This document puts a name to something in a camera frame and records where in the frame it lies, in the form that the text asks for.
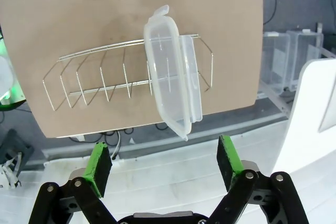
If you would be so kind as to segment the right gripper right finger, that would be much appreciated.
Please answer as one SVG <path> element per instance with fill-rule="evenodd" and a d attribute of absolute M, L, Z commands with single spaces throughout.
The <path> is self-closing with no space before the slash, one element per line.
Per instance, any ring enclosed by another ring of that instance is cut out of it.
<path fill-rule="evenodd" d="M 229 136 L 218 138 L 216 158 L 227 194 L 210 215 L 209 224 L 236 224 L 247 205 L 258 205 L 268 224 L 309 224 L 288 173 L 267 177 L 246 168 Z"/>

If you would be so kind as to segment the clear plastic storage bin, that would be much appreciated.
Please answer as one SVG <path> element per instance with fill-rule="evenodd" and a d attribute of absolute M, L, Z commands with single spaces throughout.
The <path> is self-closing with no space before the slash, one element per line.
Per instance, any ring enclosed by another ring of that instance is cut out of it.
<path fill-rule="evenodd" d="M 323 45 L 323 34 L 309 29 L 288 30 L 289 52 L 286 73 L 286 87 L 294 92 L 297 89 L 300 72 L 310 60 L 319 59 Z"/>
<path fill-rule="evenodd" d="M 264 32 L 262 43 L 260 80 L 276 94 L 282 94 L 286 84 L 289 35 L 275 31 Z"/>

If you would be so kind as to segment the clear plastic container lid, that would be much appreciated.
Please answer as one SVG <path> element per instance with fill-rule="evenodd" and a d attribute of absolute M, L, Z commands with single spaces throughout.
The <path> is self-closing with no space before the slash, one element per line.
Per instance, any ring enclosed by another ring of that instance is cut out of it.
<path fill-rule="evenodd" d="M 190 121 L 191 123 L 195 123 L 203 119 L 203 112 L 194 42 L 193 38 L 189 35 L 180 35 L 179 42 L 186 81 Z"/>
<path fill-rule="evenodd" d="M 192 123 L 180 35 L 174 19 L 168 15 L 169 10 L 169 5 L 163 5 L 149 17 L 143 29 L 144 46 L 159 115 L 173 132 L 187 141 Z"/>

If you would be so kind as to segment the black box bracket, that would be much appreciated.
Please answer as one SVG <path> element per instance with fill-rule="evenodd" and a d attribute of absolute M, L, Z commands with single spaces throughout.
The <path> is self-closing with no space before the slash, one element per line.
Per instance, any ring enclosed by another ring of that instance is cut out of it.
<path fill-rule="evenodd" d="M 26 143 L 14 129 L 10 129 L 0 143 L 0 165 L 11 160 L 21 153 L 22 158 L 18 168 L 18 175 L 23 170 L 24 166 L 31 158 L 34 152 L 34 147 Z M 14 164 L 10 168 L 14 168 L 17 163 L 17 158 L 14 159 Z"/>

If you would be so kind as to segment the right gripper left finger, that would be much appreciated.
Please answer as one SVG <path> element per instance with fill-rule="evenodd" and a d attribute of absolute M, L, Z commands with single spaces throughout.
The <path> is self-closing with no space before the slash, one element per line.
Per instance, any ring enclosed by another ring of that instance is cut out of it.
<path fill-rule="evenodd" d="M 96 144 L 87 166 L 75 170 L 64 185 L 41 185 L 28 224 L 69 224 L 75 212 L 83 213 L 90 224 L 118 224 L 100 200 L 111 167 L 107 144 Z"/>

